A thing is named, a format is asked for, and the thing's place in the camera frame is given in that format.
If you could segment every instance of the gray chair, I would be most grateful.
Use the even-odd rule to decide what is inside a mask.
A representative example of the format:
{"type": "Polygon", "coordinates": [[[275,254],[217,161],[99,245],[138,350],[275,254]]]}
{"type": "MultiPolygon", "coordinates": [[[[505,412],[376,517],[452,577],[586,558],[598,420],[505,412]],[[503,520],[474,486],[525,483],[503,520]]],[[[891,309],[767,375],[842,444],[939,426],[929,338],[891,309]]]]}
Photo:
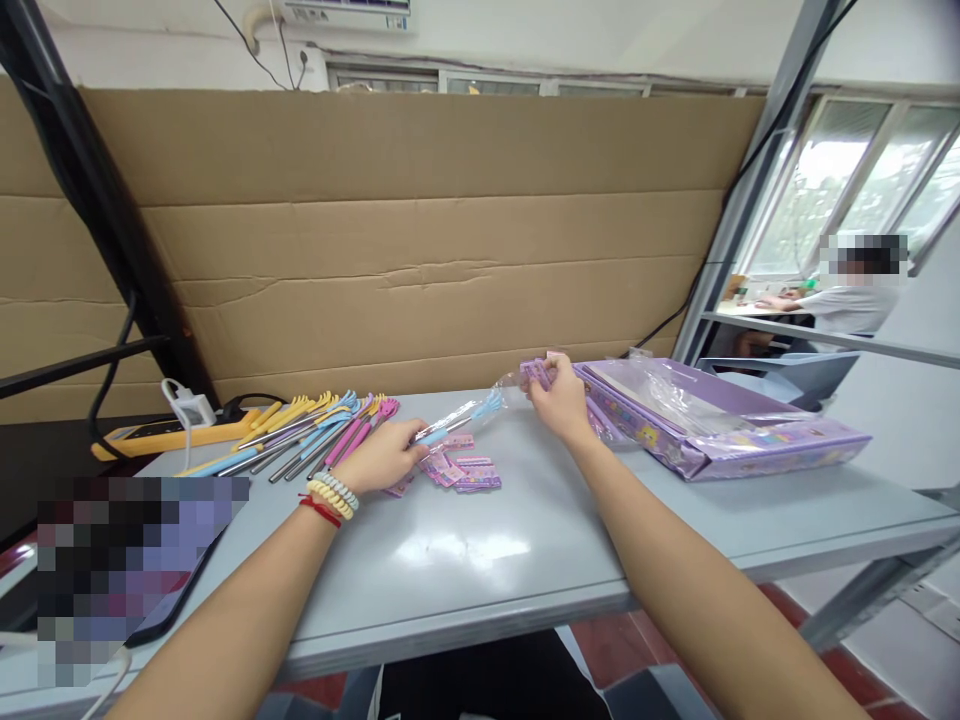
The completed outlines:
{"type": "Polygon", "coordinates": [[[852,351],[788,353],[779,358],[701,358],[697,369],[801,410],[817,412],[858,357],[860,353],[852,351]],[[717,368],[759,370],[764,374],[717,372],[717,368]]]}
{"type": "MultiPolygon", "coordinates": [[[[379,667],[347,676],[337,711],[288,693],[268,695],[256,720],[366,720],[379,667]]],[[[612,720],[717,720],[679,665],[658,665],[624,678],[601,695],[612,720]]]]}

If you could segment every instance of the air conditioner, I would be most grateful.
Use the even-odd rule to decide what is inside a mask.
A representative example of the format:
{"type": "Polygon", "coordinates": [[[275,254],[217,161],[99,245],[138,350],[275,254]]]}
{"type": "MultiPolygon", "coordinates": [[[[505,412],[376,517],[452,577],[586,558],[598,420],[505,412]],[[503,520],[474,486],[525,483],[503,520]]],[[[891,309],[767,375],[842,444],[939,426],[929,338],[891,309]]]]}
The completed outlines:
{"type": "Polygon", "coordinates": [[[366,30],[414,32],[413,0],[281,0],[281,13],[290,23],[366,30]]]}

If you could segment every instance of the person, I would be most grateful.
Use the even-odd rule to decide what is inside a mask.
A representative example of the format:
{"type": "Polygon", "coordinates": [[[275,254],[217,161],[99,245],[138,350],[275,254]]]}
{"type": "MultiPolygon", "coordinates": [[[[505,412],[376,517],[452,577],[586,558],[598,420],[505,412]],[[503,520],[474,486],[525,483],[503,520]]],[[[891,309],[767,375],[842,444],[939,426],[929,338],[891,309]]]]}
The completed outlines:
{"type": "MultiPolygon", "coordinates": [[[[536,414],[583,475],[631,591],[723,716],[867,718],[760,590],[597,438],[569,359],[547,362],[557,370],[551,389],[528,388],[536,414]]],[[[336,467],[336,478],[357,495],[392,486],[425,456],[426,448],[410,446],[424,427],[422,420],[385,423],[336,467]]],[[[108,717],[253,717],[337,534],[314,508],[296,507],[163,644],[108,717]]],[[[562,693],[559,684],[554,687],[562,693]]],[[[547,716],[578,715],[571,708],[547,716]]]]}
{"type": "MultiPolygon", "coordinates": [[[[805,310],[816,319],[814,327],[824,332],[873,335],[900,299],[900,288],[887,278],[899,274],[901,248],[886,242],[888,238],[899,243],[899,236],[864,236],[866,246],[840,249],[840,259],[831,263],[836,267],[837,285],[809,295],[799,290],[780,297],[765,295],[757,300],[757,307],[785,313],[805,310]]],[[[752,357],[755,349],[766,349],[774,337],[756,330],[741,333],[736,352],[740,357],[752,357]]],[[[817,352],[847,349],[832,343],[810,344],[817,352]]]]}

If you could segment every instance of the gray table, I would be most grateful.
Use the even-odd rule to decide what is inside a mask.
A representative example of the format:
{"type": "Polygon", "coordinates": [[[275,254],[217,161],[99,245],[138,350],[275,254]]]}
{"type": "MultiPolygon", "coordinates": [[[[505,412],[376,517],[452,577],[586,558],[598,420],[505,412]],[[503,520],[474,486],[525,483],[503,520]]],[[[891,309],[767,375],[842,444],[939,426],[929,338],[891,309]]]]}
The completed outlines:
{"type": "MultiPolygon", "coordinates": [[[[401,397],[398,418],[446,415],[482,391],[401,397]]],[[[195,451],[200,463],[225,446],[195,451]]],[[[309,678],[554,627],[635,607],[592,499],[562,446],[528,408],[477,433],[503,489],[457,495],[418,478],[406,497],[365,501],[341,532],[297,627],[278,682],[309,678]]],[[[624,462],[756,582],[930,548],[960,513],[848,465],[688,484],[643,451],[624,462]]],[[[171,475],[171,452],[141,475],[171,475]]],[[[210,558],[188,616],[287,517],[304,482],[254,476],[250,501],[210,558]]],[[[133,651],[136,677],[160,639],[133,651]]],[[[29,653],[0,653],[0,716],[77,716],[114,676],[88,688],[31,690],[29,653]]]]}

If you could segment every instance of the beaded bracelet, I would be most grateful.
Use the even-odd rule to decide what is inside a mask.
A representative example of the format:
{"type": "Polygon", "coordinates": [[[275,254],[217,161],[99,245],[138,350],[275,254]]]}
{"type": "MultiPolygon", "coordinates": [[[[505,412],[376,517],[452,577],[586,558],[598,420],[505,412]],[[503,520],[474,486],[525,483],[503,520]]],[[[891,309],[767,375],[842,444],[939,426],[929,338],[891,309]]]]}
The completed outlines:
{"type": "Polygon", "coordinates": [[[319,495],[328,503],[333,506],[333,509],[336,510],[343,516],[344,520],[350,520],[353,518],[353,508],[350,507],[347,502],[337,494],[336,490],[331,488],[325,482],[321,480],[311,480],[307,483],[307,491],[313,493],[314,495],[319,495]]]}
{"type": "Polygon", "coordinates": [[[329,485],[334,492],[346,501],[347,505],[353,508],[354,512],[360,509],[360,501],[357,499],[357,496],[351,492],[350,488],[337,480],[333,475],[330,473],[317,473],[314,477],[325,485],[329,485]]]}
{"type": "Polygon", "coordinates": [[[333,511],[330,508],[328,508],[323,503],[318,503],[316,500],[313,499],[312,495],[309,495],[309,494],[304,495],[303,493],[300,493],[300,497],[303,498],[303,500],[300,501],[301,505],[309,505],[318,513],[320,513],[320,515],[324,519],[328,520],[335,528],[337,529],[340,528],[340,518],[334,515],[333,511]]]}

